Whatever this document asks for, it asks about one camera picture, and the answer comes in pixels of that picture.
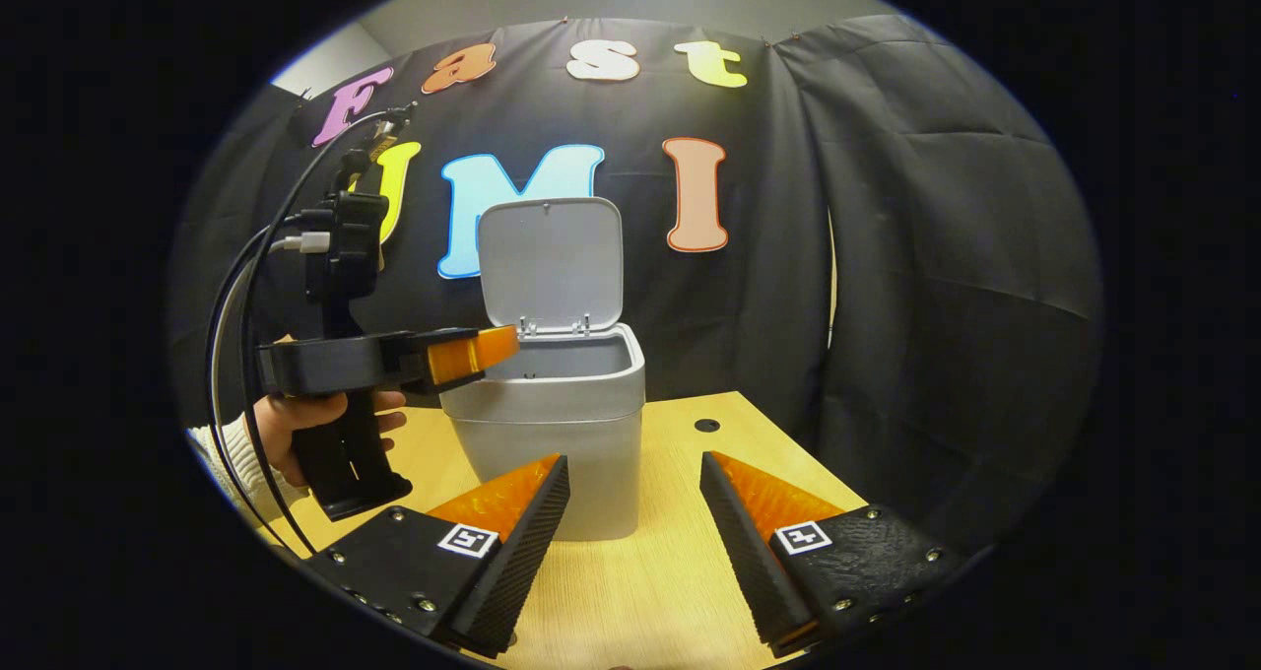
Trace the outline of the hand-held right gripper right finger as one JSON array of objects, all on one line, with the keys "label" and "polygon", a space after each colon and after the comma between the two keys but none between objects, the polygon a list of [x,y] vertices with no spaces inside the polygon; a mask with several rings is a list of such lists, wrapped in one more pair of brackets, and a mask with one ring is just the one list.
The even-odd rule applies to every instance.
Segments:
[{"label": "hand-held right gripper right finger", "polygon": [[971,568],[886,505],[842,508],[720,450],[702,454],[699,490],[776,657],[855,642]]}]

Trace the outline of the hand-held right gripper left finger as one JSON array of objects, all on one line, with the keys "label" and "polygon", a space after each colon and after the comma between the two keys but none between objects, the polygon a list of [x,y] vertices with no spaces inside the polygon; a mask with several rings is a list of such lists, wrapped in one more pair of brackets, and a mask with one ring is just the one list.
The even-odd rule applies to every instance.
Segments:
[{"label": "hand-held right gripper left finger", "polygon": [[567,500],[567,455],[543,455],[427,512],[392,505],[315,554],[311,572],[410,633],[497,657]]}]

